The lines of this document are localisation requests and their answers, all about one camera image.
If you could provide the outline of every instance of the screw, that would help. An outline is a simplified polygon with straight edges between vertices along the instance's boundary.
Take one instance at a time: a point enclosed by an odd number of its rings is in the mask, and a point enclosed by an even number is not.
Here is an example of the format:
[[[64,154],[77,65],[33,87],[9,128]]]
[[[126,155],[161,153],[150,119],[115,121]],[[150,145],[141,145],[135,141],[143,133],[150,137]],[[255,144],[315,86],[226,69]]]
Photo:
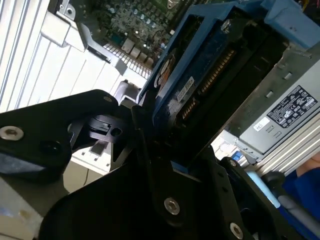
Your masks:
[[[179,204],[172,197],[168,197],[166,200],[164,200],[164,207],[172,215],[178,215],[180,212]]]
[[[221,31],[224,33],[224,34],[228,34],[229,33],[229,29],[230,29],[230,25],[231,25],[231,22],[229,19],[227,19],[226,21],[224,21],[224,23],[222,24],[221,26]]]
[[[110,97],[108,97],[108,96],[104,96],[103,99],[108,101],[108,102],[110,102],[110,103],[112,103],[112,99]]]
[[[236,167],[236,166],[237,166],[236,162],[233,161],[232,159],[230,159],[229,162],[230,162],[230,164],[231,164],[233,167]]]
[[[0,137],[8,141],[19,141],[24,137],[24,131],[16,126],[4,126],[0,128]]]
[[[234,222],[230,224],[230,230],[237,239],[244,239],[244,233],[242,232],[241,228]]]

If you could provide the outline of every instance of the motherboard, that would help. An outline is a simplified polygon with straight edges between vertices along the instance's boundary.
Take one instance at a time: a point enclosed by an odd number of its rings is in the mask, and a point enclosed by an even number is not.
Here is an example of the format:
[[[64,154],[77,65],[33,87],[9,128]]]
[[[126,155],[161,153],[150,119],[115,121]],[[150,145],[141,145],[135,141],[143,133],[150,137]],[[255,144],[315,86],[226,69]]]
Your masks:
[[[167,47],[171,37],[167,28],[178,3],[178,0],[100,0],[92,6],[92,15],[105,34],[104,41],[138,62],[149,61],[152,67]]]

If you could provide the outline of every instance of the power supply label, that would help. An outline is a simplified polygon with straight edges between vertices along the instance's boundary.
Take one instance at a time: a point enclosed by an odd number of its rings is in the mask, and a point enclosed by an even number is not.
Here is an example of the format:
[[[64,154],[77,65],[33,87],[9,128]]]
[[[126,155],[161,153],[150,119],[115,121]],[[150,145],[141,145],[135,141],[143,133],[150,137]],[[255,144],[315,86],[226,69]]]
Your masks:
[[[267,116],[286,129],[317,103],[314,97],[298,85]]]

